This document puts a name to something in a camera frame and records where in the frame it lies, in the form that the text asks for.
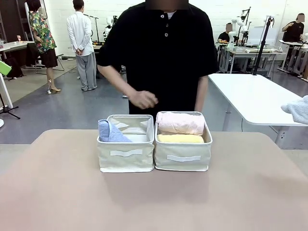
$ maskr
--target folded towel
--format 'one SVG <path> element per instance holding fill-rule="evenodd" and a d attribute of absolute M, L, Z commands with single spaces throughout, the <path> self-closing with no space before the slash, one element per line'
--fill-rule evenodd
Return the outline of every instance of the folded towel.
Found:
<path fill-rule="evenodd" d="M 98 121 L 98 130 L 102 142 L 132 142 L 114 124 L 105 119 Z"/>
<path fill-rule="evenodd" d="M 292 114 L 294 122 L 308 124 L 308 95 L 281 108 L 284 112 Z"/>
<path fill-rule="evenodd" d="M 204 143 L 203 138 L 196 135 L 158 135 L 157 138 L 165 143 Z"/>
<path fill-rule="evenodd" d="M 203 115 L 187 113 L 159 112 L 156 122 L 160 131 L 192 135 L 202 135 L 205 126 Z"/>

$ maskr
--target fabric storage bin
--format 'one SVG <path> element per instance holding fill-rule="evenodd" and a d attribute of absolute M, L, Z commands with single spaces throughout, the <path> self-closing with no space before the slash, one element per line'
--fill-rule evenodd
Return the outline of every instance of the fabric storage bin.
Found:
<path fill-rule="evenodd" d="M 174 112 L 202 115 L 200 112 Z M 160 142 L 157 135 L 162 134 L 155 125 L 155 168 L 170 171 L 207 171 L 211 159 L 211 133 L 205 122 L 203 139 L 205 143 L 166 143 Z"/>
<path fill-rule="evenodd" d="M 101 172 L 150 172 L 154 169 L 154 120 L 151 115 L 111 115 L 113 123 L 132 143 L 102 142 L 97 138 Z"/>

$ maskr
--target black skirt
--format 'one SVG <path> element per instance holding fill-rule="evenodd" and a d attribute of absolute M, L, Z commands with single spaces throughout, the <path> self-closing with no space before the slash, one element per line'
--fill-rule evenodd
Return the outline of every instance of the black skirt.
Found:
<path fill-rule="evenodd" d="M 40 54 L 40 57 L 42 59 L 42 64 L 46 68 L 56 67 L 58 65 L 57 56 L 54 49 L 49 49 L 45 53 Z"/>

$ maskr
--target white wall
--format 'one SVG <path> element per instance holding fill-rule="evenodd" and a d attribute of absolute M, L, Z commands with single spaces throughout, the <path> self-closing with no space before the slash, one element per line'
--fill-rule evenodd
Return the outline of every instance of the white wall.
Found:
<path fill-rule="evenodd" d="M 98 30 L 100 40 L 103 39 L 103 32 L 108 16 L 118 15 L 129 6 L 138 4 L 143 0 L 84 0 L 85 13 L 99 18 Z M 275 16 L 275 26 L 281 29 L 285 24 L 296 19 L 298 13 L 305 13 L 308 20 L 308 1 L 304 0 L 190 0 L 190 3 L 205 11 L 212 23 L 214 39 L 225 30 L 225 25 L 231 19 L 240 16 L 242 10 L 251 6 L 249 21 L 251 26 L 264 25 L 266 15 Z M 48 21 L 51 33 L 58 46 L 57 53 L 74 55 L 69 49 L 70 42 L 66 30 L 66 19 L 74 13 L 72 0 L 45 0 Z M 93 40 L 97 39 L 94 21 L 92 23 Z"/>

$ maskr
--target man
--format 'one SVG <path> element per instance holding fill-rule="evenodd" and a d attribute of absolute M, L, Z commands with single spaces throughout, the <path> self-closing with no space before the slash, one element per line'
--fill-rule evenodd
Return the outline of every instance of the man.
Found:
<path fill-rule="evenodd" d="M 83 0 L 73 0 L 75 14 L 67 19 L 67 30 L 80 75 L 81 89 L 94 90 L 96 85 L 96 60 L 91 40 L 91 20 L 83 14 Z"/>
<path fill-rule="evenodd" d="M 148 0 L 130 7 L 110 31 L 98 64 L 128 96 L 130 114 L 155 118 L 159 111 L 201 112 L 208 75 L 218 71 L 210 20 L 185 0 Z M 126 66 L 127 83 L 116 64 Z"/>
<path fill-rule="evenodd" d="M 304 37 L 304 24 L 305 22 L 305 15 L 303 13 L 300 13 L 296 21 L 290 22 L 288 25 L 286 25 L 284 28 L 282 28 L 282 31 L 285 32 L 283 36 L 283 40 L 285 42 L 299 42 L 303 41 Z"/>
<path fill-rule="evenodd" d="M 230 37 L 229 37 L 229 33 L 232 31 L 232 23 L 228 23 L 226 25 L 226 31 L 221 33 L 218 37 L 218 42 L 230 42 Z"/>

